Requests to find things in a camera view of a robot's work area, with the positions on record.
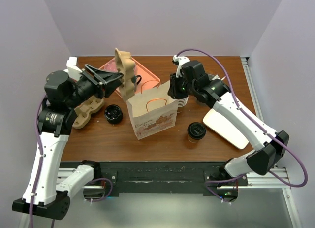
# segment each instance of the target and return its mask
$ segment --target black cup lid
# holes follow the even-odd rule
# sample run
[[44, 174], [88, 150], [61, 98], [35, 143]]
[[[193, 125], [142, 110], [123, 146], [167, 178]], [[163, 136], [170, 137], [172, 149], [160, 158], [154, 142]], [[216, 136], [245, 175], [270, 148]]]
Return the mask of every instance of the black cup lid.
[[123, 119], [122, 109], [117, 105], [109, 105], [105, 109], [105, 117], [111, 124], [118, 124]]
[[199, 122], [193, 122], [188, 126], [187, 133], [192, 139], [200, 140], [205, 136], [206, 128]]

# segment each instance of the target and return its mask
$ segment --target white wall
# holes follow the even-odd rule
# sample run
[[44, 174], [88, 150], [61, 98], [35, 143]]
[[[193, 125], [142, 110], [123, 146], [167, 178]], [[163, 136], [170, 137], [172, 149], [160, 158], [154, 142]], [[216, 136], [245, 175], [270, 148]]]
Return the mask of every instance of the white wall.
[[0, 227], [17, 227], [11, 211], [31, 175], [34, 118], [45, 77], [64, 69], [66, 47], [43, 0], [0, 0]]
[[[306, 187], [292, 189], [306, 228], [315, 224], [314, 1], [283, 0], [249, 62], [265, 121], [289, 133], [290, 148], [308, 169]], [[291, 181], [302, 182], [298, 163], [288, 155], [282, 162]]]
[[249, 56], [281, 0], [45, 0], [72, 55]]

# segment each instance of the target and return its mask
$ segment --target paper bag handle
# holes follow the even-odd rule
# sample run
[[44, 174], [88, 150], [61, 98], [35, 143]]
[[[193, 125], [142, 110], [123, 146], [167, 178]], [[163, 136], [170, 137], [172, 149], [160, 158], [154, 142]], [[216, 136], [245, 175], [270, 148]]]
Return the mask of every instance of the paper bag handle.
[[154, 99], [151, 99], [151, 100], [148, 101], [147, 104], [146, 104], [147, 112], [149, 112], [149, 110], [148, 110], [148, 104], [149, 104], [151, 101], [156, 101], [156, 100], [164, 100], [164, 101], [165, 101], [165, 105], [164, 105], [164, 106], [166, 106], [166, 104], [167, 104], [167, 100], [166, 100], [165, 98], [154, 98]]
[[158, 80], [156, 80], [156, 79], [151, 79], [151, 80], [148, 80], [148, 81], [144, 82], [144, 83], [141, 85], [140, 93], [142, 93], [142, 87], [143, 87], [143, 85], [146, 84], [146, 83], [148, 83], [148, 82], [151, 82], [151, 81], [157, 81], [157, 82], [159, 82], [159, 86], [161, 86], [161, 81], [158, 81]]

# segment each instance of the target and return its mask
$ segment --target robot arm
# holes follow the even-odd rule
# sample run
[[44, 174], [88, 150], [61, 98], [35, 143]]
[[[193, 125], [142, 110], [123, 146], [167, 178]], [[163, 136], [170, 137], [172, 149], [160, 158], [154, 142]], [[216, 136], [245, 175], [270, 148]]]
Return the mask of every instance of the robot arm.
[[[13, 211], [29, 213], [31, 198], [34, 197], [33, 214], [61, 220], [76, 193], [89, 181], [102, 177], [99, 163], [83, 161], [71, 176], [56, 185], [61, 156], [77, 117], [74, 108], [91, 96], [109, 97], [122, 84], [120, 79], [123, 77], [122, 73], [108, 73], [90, 65], [85, 65], [80, 75], [77, 82], [64, 71], [53, 72], [46, 78], [47, 98], [43, 101], [37, 125], [43, 156], [37, 145], [30, 181], [23, 197], [13, 202]], [[42, 165], [39, 165], [40, 157], [43, 157]], [[38, 168], [41, 168], [41, 173], [36, 194], [33, 194]]]
[[[209, 79], [200, 62], [184, 63], [180, 72], [182, 77], [177, 77], [177, 74], [171, 75], [168, 94], [176, 99], [181, 99], [186, 95], [195, 96], [198, 101], [214, 108], [227, 118], [253, 147], [251, 152], [228, 160], [216, 178], [226, 180], [251, 171], [265, 175], [284, 155], [285, 150], [240, 111], [234, 102], [230, 88], [223, 81]], [[241, 102], [238, 103], [247, 114], [268, 131], [268, 134], [287, 145], [289, 136], [285, 131], [276, 132], [252, 114]]]

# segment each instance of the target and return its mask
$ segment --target brown tabletop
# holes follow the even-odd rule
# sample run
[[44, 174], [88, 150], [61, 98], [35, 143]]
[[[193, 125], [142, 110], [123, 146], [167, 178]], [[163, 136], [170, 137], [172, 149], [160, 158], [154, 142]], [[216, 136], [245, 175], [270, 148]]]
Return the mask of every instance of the brown tabletop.
[[[171, 56], [140, 56], [134, 57], [148, 68], [162, 83], [175, 73]], [[79, 57], [78, 67], [91, 64], [101, 67], [112, 57]], [[208, 57], [190, 57], [199, 60], [207, 73], [224, 74], [219, 66]], [[249, 92], [244, 70], [239, 57], [218, 57], [228, 71], [237, 97], [252, 112], [254, 107]], [[202, 122], [209, 111], [207, 106], [196, 103], [194, 97], [189, 97], [183, 112], [178, 113], [176, 125], [172, 128], [137, 140], [124, 101], [113, 93], [105, 99], [105, 106], [92, 115], [88, 124], [80, 129], [73, 129], [64, 149], [62, 161], [226, 161], [249, 152], [252, 147], [247, 145], [239, 150], [207, 128], [206, 136], [198, 143], [187, 140], [187, 127], [192, 122]], [[108, 123], [104, 117], [106, 106], [116, 104], [123, 110], [124, 118], [118, 125]]]

